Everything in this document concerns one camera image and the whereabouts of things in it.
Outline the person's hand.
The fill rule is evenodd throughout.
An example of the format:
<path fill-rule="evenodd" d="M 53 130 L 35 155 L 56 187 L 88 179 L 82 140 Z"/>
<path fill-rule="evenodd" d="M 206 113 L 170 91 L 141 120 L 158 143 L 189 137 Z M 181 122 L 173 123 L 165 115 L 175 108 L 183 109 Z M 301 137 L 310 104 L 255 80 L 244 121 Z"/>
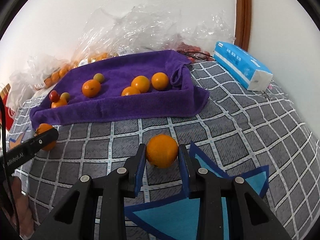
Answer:
<path fill-rule="evenodd" d="M 10 177 L 10 182 L 20 224 L 20 237 L 29 239 L 34 233 L 34 219 L 29 206 L 29 198 L 28 195 L 25 196 L 22 193 L 20 178 L 16 176 Z"/>

